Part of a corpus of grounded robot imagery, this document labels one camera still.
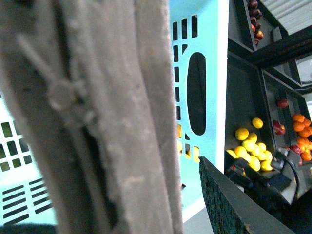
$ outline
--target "yellow fruit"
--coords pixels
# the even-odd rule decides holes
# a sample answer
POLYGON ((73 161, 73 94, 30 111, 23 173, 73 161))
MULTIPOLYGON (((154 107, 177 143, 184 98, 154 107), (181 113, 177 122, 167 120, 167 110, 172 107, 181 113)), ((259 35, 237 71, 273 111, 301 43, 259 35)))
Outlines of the yellow fruit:
POLYGON ((243 157, 247 153, 246 149, 243 146, 237 146, 233 151, 237 157, 243 157))
POLYGON ((252 155, 253 156, 259 156, 259 154, 261 153, 260 148, 258 145, 254 145, 254 150, 252 151, 252 155))
POLYGON ((267 158, 266 154, 264 152, 260 152, 260 154, 257 156, 257 158, 260 160, 260 161, 263 161, 267 158))
POLYGON ((244 146, 248 152, 251 152, 254 150, 255 144, 251 140, 244 140, 242 146, 244 146))
POLYGON ((226 152, 228 152, 230 155, 232 155, 233 158, 238 158, 233 150, 227 150, 226 152))
POLYGON ((257 134, 256 133, 249 133, 247 140, 251 140, 255 144, 258 140, 257 134))
POLYGON ((249 153, 246 153, 242 158, 245 159, 248 163, 250 163, 252 160, 252 157, 249 153))
POLYGON ((261 152, 265 152, 267 150, 267 146, 264 143, 259 142, 257 145, 259 146, 261 152))
POLYGON ((181 124, 177 125, 177 137, 178 138, 182 137, 182 127, 181 127, 181 124))
POLYGON ((261 162, 261 170, 263 170, 264 172, 269 172, 273 170, 273 167, 271 167, 271 162, 269 161, 261 162))
POLYGON ((273 160, 273 155, 271 154, 271 152, 266 150, 264 153, 266 155, 266 159, 265 160, 268 161, 268 162, 271 162, 273 160))
POLYGON ((199 163, 199 148, 197 146, 194 146, 193 148, 193 156, 194 162, 199 163))
POLYGON ((181 153, 182 152, 182 142, 181 141, 177 141, 177 150, 181 153))
POLYGON ((251 156, 251 160, 249 162, 249 166, 253 168, 256 172, 260 170, 261 164, 258 158, 255 156, 251 156))
POLYGON ((262 126, 263 126, 262 120, 259 118, 253 118, 253 126, 255 128, 262 128, 262 126))
POLYGON ((237 140, 246 140, 249 135, 249 131, 246 128, 239 128, 235 132, 235 137, 237 140))

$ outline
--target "crate handle hole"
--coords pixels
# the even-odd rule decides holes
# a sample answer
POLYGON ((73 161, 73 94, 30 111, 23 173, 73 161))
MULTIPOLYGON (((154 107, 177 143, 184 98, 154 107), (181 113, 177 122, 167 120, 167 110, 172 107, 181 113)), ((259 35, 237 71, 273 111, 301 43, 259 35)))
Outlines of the crate handle hole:
POLYGON ((186 93, 191 129, 201 136, 206 130, 206 58, 202 53, 190 57, 186 93))

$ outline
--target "dark rough surface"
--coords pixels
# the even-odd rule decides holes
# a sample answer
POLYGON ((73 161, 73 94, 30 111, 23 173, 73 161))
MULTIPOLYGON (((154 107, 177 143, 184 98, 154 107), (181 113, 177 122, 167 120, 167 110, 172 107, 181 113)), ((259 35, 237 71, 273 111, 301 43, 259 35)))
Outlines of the dark rough surface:
POLYGON ((204 157, 199 173, 214 234, 293 234, 204 157))
POLYGON ((56 229, 52 225, 14 225, 0 227, 0 234, 56 234, 56 229))

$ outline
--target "black cable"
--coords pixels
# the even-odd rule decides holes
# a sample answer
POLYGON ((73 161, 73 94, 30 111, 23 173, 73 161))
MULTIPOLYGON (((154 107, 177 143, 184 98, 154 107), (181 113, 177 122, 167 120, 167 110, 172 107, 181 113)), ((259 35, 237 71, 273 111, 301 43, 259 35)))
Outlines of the black cable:
POLYGON ((294 163, 289 160, 285 155, 282 155, 283 156, 283 160, 289 164, 289 166, 291 167, 292 169, 292 172, 294 174, 294 178, 296 180, 296 190, 294 192, 294 196, 293 196, 293 202, 297 200, 297 195, 298 195, 298 192, 299 192, 299 177, 298 177, 298 173, 297 173, 297 170, 296 170, 296 166, 294 165, 294 163))

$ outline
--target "fruit pile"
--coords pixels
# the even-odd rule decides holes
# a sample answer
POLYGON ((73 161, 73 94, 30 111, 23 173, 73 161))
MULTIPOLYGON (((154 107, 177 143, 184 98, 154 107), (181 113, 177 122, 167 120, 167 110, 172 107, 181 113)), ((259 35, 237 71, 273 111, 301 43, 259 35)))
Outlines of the fruit pile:
POLYGON ((299 135, 297 143, 300 151, 298 150, 298 153, 300 153, 303 161, 310 161, 312 158, 312 142, 309 141, 308 137, 312 135, 312 127, 310 127, 311 121, 301 114, 294 114, 292 121, 293 129, 299 135))
POLYGON ((251 27, 253 30, 253 37, 255 45, 259 44, 259 40, 264 38, 263 33, 260 31, 261 24, 257 22, 258 19, 262 17, 262 13, 258 8, 258 1, 257 0, 250 0, 248 3, 248 10, 249 16, 251 21, 251 27))
MULTIPOLYGON (((263 122, 259 118, 253 119, 255 128, 262 128, 263 122)), ((255 133, 250 133, 246 128, 239 128, 235 132, 236 139, 242 141, 241 146, 237 146, 233 150, 227 152, 234 158, 243 158, 248 161, 248 164, 256 172, 260 169, 264 172, 271 171, 271 161, 273 155, 267 150, 264 143, 258 142, 258 136, 255 133)))

